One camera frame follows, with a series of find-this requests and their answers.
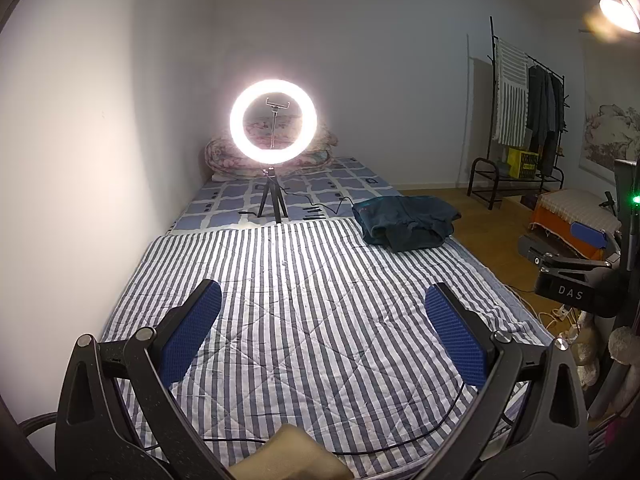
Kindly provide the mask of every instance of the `blue checkered bedsheet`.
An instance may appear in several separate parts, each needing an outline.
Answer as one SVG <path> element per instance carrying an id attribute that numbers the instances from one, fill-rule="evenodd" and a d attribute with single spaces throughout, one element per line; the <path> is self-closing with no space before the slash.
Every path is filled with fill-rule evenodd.
<path id="1" fill-rule="evenodd" d="M 353 217 L 350 201 L 341 200 L 342 197 L 361 202 L 375 196 L 399 194 L 385 180 L 351 157 L 336 159 L 329 171 L 293 175 L 279 181 L 285 189 L 283 196 L 290 221 Z M 258 211 L 264 185 L 264 178 L 207 182 L 178 218 L 170 233 L 181 235 L 215 231 L 221 227 L 251 227 L 273 222 L 270 196 L 267 198 L 263 218 L 239 213 Z M 312 206 L 311 202 L 328 207 Z"/>

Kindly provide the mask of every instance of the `ring light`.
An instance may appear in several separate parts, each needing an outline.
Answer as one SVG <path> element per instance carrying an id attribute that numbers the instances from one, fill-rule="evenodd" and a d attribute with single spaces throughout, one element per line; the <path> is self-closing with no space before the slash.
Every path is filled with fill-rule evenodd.
<path id="1" fill-rule="evenodd" d="M 292 145 L 281 150 L 263 150 L 247 138 L 244 132 L 244 113 L 249 105 L 261 95 L 276 92 L 286 94 L 298 103 L 302 115 L 302 128 Z M 316 109 L 306 92 L 299 86 L 280 79 L 265 79 L 244 90 L 231 108 L 229 121 L 231 137 L 238 149 L 249 158 L 263 164 L 279 164 L 302 153 L 313 139 L 317 126 Z"/>

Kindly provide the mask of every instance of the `mattress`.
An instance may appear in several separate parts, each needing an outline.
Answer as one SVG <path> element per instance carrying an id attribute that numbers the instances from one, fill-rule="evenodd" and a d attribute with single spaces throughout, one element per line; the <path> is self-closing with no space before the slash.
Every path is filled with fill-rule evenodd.
<path id="1" fill-rule="evenodd" d="M 179 306 L 204 278 L 220 283 L 222 312 L 190 370 L 172 387 L 203 438 L 267 440 L 284 422 L 334 452 L 357 478 L 407 478 L 424 466 L 473 401 L 424 311 L 446 282 L 491 330 L 551 337 L 455 241 L 391 254 L 363 242 L 354 219 L 166 235 L 146 251 L 103 335 L 131 336 Z M 132 388 L 121 384 L 145 446 L 155 444 Z M 524 392 L 516 387 L 514 416 Z M 225 465 L 250 442 L 208 442 Z"/>
<path id="2" fill-rule="evenodd" d="M 351 203 L 399 194 L 384 179 L 353 157 L 337 158 L 328 171 L 279 179 L 284 188 L 288 221 L 353 217 Z M 263 218 L 257 213 L 265 179 L 207 182 L 171 228 L 171 234 L 215 231 L 220 228 L 260 227 L 274 221 L 271 197 Z M 311 203 L 324 204 L 312 206 Z"/>

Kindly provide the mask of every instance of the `striped towel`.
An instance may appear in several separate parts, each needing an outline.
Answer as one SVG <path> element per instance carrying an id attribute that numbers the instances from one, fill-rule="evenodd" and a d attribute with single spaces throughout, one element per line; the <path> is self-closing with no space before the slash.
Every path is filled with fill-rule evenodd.
<path id="1" fill-rule="evenodd" d="M 523 148 L 529 100 L 527 55 L 504 40 L 495 41 L 497 114 L 493 139 Z"/>

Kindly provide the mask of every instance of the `hanging clothes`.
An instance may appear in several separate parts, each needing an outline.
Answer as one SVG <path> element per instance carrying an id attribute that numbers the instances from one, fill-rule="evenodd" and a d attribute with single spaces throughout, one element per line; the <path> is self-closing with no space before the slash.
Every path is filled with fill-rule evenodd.
<path id="1" fill-rule="evenodd" d="M 540 173 L 551 176 L 556 163 L 556 153 L 558 152 L 558 140 L 560 133 L 564 130 L 564 86 L 562 81 L 554 74 L 550 74 L 552 92 L 554 96 L 554 124 L 553 129 L 546 133 L 545 142 L 542 145 L 540 163 L 538 168 Z"/>
<path id="2" fill-rule="evenodd" d="M 504 40 L 495 40 L 495 45 L 497 113 L 493 139 L 522 148 L 529 101 L 527 55 Z"/>
<path id="3" fill-rule="evenodd" d="M 527 128 L 532 131 L 529 151 L 538 153 L 541 160 L 544 146 L 553 143 L 553 139 L 546 140 L 548 134 L 559 131 L 556 92 L 551 77 L 551 74 L 539 65 L 534 65 L 529 69 L 529 87 L 532 89 L 529 95 L 534 96 L 529 101 L 529 114 L 527 115 Z"/>
<path id="4" fill-rule="evenodd" d="M 548 131 L 548 95 L 547 72 L 539 65 L 529 68 L 529 112 L 527 114 L 527 128 L 531 130 L 529 151 L 537 153 L 538 147 L 543 145 Z"/>

